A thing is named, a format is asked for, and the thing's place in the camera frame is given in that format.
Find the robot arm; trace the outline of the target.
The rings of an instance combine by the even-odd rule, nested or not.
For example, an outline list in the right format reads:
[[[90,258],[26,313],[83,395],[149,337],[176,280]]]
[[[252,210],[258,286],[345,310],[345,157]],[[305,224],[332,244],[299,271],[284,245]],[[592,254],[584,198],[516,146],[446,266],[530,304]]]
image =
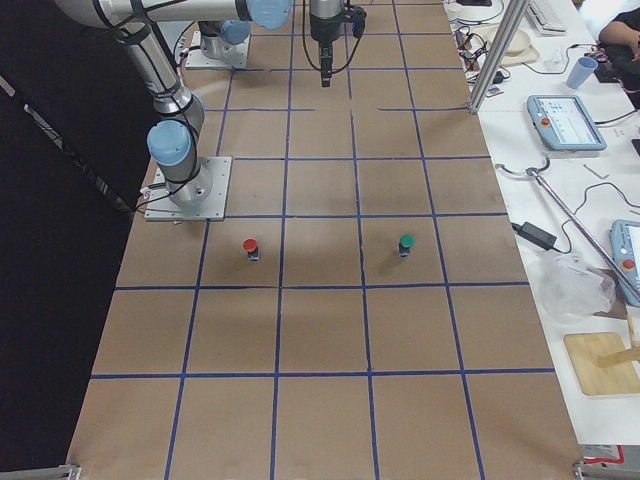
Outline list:
[[[284,25],[293,7],[292,1],[242,1],[245,9],[237,19],[201,21],[198,23],[199,47],[209,60],[231,63],[233,54],[246,51],[251,27],[256,24],[267,30]],[[349,24],[355,39],[362,38],[366,28],[366,12],[349,1],[304,1],[302,3],[304,36],[310,35],[318,45],[318,60],[311,59],[304,47],[309,66],[320,73],[321,86],[328,88],[332,78],[341,72],[333,65],[333,43],[340,37],[342,26]]]
[[[281,28],[291,1],[58,1],[72,20],[110,31],[136,66],[161,121],[151,128],[147,145],[165,179],[166,197],[182,210],[193,210],[209,196],[213,180],[198,158],[204,104],[184,84],[153,25],[165,21],[209,21],[218,26],[253,23]]]

